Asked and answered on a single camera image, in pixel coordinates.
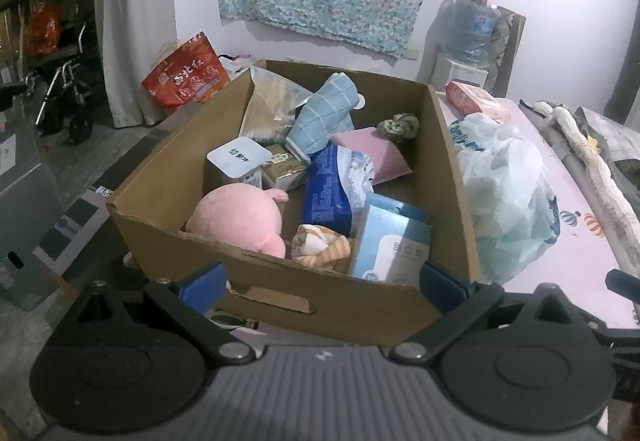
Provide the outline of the white striped rolled blanket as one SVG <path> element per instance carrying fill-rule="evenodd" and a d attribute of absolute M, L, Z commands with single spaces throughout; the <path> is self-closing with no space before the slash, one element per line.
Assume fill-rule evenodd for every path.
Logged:
<path fill-rule="evenodd" d="M 639 219 L 631 203 L 614 181 L 612 171 L 600 154 L 580 132 L 573 115 L 563 106 L 552 107 L 547 102 L 536 102 L 534 109 L 561 129 L 565 140 L 585 165 L 591 190 L 600 207 L 613 224 L 614 235 L 626 253 L 624 271 L 639 276 Z"/>

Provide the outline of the green white knotted towel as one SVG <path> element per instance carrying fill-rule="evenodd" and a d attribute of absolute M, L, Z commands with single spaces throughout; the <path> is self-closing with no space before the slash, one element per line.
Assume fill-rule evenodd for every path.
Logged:
<path fill-rule="evenodd" d="M 397 145 L 405 141 L 414 140 L 420 127 L 419 119 L 408 112 L 393 115 L 392 118 L 381 121 L 376 126 L 376 132 L 387 141 Z"/>

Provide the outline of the white blue plastic bag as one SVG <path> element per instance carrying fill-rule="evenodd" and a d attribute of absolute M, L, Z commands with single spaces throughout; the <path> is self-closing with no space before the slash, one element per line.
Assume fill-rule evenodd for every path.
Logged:
<path fill-rule="evenodd" d="M 538 148 L 513 123 L 477 112 L 449 125 L 484 282 L 503 284 L 555 245 L 558 198 Z"/>

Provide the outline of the white curtain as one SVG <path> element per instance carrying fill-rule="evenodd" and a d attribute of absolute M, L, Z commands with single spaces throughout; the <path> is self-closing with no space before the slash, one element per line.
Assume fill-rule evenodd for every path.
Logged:
<path fill-rule="evenodd" d="M 142 80 L 177 40 L 175 0 L 94 0 L 104 84 L 114 126 L 136 127 L 164 118 Z"/>

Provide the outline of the light blue mask box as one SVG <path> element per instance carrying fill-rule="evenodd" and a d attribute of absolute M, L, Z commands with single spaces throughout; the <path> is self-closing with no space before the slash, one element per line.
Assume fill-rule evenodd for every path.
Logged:
<path fill-rule="evenodd" d="M 432 227 L 420 207 L 369 194 L 352 248 L 349 275 L 390 285 L 419 287 L 430 257 Z"/>

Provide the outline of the gold carton box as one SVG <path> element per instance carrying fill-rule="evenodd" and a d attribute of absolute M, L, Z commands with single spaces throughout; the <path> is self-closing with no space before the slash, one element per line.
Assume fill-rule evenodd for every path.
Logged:
<path fill-rule="evenodd" d="M 271 158 L 260 167 L 262 186 L 291 192 L 306 182 L 307 166 L 281 144 L 266 147 Z"/>

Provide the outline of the orange striped towel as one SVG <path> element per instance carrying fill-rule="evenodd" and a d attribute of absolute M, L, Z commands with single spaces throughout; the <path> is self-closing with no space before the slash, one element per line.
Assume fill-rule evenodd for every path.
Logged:
<path fill-rule="evenodd" d="M 291 258 L 307 268 L 347 274 L 352 240 L 322 225 L 300 224 L 291 243 Z"/>

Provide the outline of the white water dispenser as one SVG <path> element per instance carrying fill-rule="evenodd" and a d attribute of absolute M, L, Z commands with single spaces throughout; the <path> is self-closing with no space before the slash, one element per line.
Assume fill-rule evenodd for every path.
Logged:
<path fill-rule="evenodd" d="M 462 81 L 471 86 L 483 88 L 487 77 L 487 70 L 462 64 L 444 53 L 439 53 L 431 85 L 434 86 L 436 91 L 444 91 L 450 81 Z"/>

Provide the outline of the orange hanging bag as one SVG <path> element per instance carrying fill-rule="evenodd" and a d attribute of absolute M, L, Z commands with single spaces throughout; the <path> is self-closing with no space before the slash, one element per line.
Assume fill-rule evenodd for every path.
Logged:
<path fill-rule="evenodd" d="M 58 50 L 62 32 L 62 8 L 58 5 L 37 5 L 26 29 L 26 54 L 43 57 Z"/>

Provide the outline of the blue water jug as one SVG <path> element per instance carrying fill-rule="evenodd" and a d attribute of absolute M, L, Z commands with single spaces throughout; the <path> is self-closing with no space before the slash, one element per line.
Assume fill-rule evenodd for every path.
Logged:
<path fill-rule="evenodd" d="M 490 5 L 474 0 L 457 0 L 444 44 L 444 52 L 461 64 L 485 67 L 488 64 L 488 45 L 500 12 Z"/>

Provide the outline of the pink plush toy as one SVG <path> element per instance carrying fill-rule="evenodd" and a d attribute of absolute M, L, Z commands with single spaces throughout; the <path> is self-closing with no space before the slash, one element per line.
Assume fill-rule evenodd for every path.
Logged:
<path fill-rule="evenodd" d="M 227 184 L 200 200 L 184 228 L 210 241 L 284 259 L 279 205 L 286 202 L 288 193 L 284 190 Z"/>

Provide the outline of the grey storage box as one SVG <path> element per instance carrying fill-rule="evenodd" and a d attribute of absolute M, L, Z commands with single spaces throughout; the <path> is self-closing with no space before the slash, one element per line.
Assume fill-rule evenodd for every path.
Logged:
<path fill-rule="evenodd" d="M 58 288 L 35 249 L 62 214 L 54 176 L 23 106 L 27 86 L 1 86 L 1 298 L 23 310 Z"/>

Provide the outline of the white square tissue pack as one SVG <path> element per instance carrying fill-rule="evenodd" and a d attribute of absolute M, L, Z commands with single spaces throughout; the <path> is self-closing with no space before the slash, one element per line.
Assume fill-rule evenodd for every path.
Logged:
<path fill-rule="evenodd" d="M 233 183 L 262 188 L 262 166 L 271 158 L 270 150 L 245 136 L 211 150 L 205 158 L 203 194 Z"/>

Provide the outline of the blue white diaper pack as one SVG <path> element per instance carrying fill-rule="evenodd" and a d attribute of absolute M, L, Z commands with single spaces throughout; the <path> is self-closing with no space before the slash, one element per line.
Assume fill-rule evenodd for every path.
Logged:
<path fill-rule="evenodd" d="M 373 181 L 374 164 L 367 154 L 336 144 L 326 146 L 307 169 L 302 224 L 354 236 Z"/>

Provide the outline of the light blue striped towel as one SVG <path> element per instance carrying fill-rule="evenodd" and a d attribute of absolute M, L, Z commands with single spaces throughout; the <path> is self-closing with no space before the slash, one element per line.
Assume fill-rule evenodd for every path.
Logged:
<path fill-rule="evenodd" d="M 336 72 L 309 97 L 286 136 L 286 147 L 309 164 L 329 144 L 332 134 L 355 129 L 350 113 L 364 104 L 352 79 Z"/>

